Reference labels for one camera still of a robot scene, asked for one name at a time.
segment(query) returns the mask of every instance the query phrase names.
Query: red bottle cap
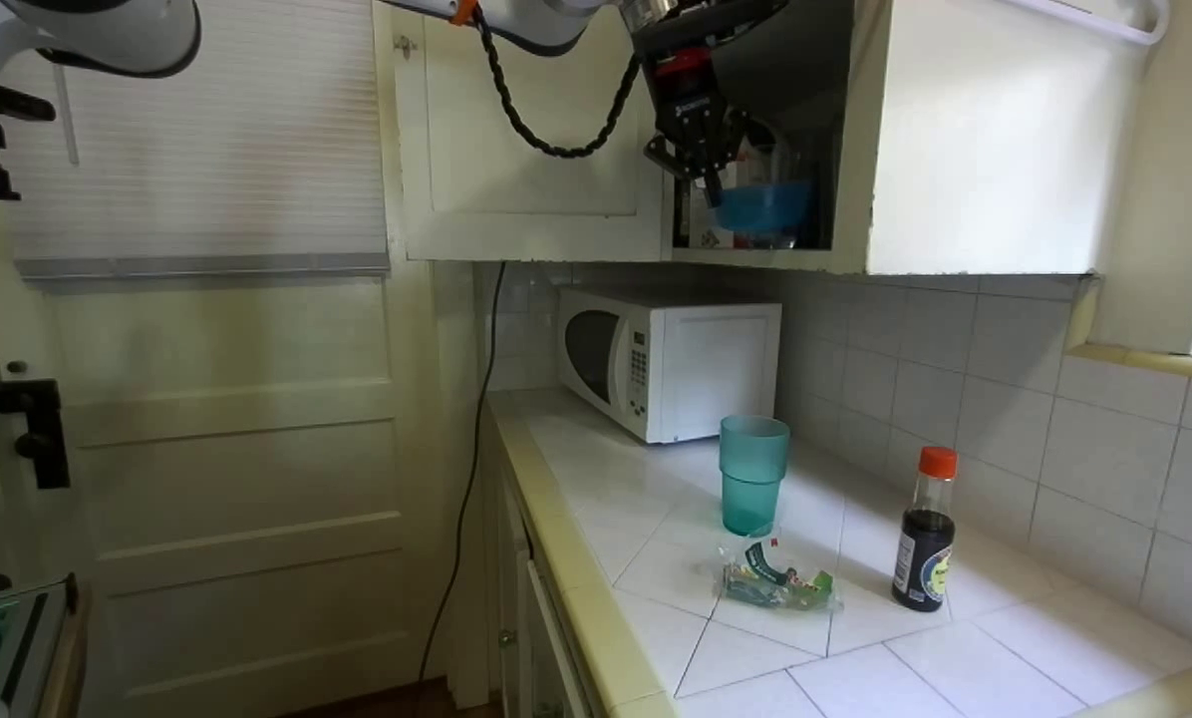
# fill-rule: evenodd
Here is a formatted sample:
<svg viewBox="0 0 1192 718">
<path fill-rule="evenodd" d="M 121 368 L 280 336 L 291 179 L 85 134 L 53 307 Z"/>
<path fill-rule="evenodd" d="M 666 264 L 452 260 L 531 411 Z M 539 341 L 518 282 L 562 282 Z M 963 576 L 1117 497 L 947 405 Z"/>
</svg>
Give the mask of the red bottle cap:
<svg viewBox="0 0 1192 718">
<path fill-rule="evenodd" d="M 921 476 L 954 482 L 955 480 L 955 451 L 947 445 L 921 445 Z"/>
</svg>

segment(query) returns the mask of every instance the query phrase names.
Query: microwave control panel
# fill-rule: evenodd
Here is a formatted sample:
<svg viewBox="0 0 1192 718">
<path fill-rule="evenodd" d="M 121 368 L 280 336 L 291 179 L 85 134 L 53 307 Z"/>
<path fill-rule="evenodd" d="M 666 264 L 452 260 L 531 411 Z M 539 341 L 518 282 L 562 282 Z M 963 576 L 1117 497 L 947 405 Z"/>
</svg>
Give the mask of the microwave control panel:
<svg viewBox="0 0 1192 718">
<path fill-rule="evenodd" d="M 627 383 L 627 401 L 630 415 L 647 415 L 647 332 L 630 336 L 630 383 Z"/>
</svg>

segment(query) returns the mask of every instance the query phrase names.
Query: cabinet handle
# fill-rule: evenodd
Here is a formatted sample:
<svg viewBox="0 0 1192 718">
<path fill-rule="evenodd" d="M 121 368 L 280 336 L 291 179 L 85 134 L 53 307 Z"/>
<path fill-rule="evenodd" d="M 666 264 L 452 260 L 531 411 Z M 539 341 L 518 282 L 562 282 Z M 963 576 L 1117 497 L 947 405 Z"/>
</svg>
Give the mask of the cabinet handle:
<svg viewBox="0 0 1192 718">
<path fill-rule="evenodd" d="M 402 61 L 412 61 L 412 52 L 417 52 L 417 45 L 412 34 L 393 34 L 390 45 Z"/>
</svg>

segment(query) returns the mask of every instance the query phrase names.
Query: tiled wall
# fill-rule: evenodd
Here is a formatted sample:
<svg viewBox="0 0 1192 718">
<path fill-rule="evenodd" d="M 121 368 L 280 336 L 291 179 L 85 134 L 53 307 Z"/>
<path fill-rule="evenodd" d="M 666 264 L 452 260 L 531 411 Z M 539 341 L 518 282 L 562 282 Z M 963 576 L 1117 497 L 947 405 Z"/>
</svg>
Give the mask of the tiled wall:
<svg viewBox="0 0 1192 718">
<path fill-rule="evenodd" d="M 780 415 L 905 492 L 963 451 L 962 513 L 1192 635 L 1192 380 L 1066 356 L 1075 282 L 818 278 L 786 300 Z"/>
</svg>

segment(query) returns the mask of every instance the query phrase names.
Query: door latch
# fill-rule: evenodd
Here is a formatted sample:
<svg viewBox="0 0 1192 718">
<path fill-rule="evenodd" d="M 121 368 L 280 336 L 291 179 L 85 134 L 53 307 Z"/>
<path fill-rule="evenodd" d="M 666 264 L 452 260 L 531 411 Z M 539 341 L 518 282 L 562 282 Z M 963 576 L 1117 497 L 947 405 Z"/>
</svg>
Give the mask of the door latch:
<svg viewBox="0 0 1192 718">
<path fill-rule="evenodd" d="M 62 437 L 62 395 L 53 380 L 0 383 L 0 415 L 28 415 L 28 436 L 12 441 L 18 460 L 30 460 L 36 488 L 73 488 L 66 437 Z"/>
</svg>

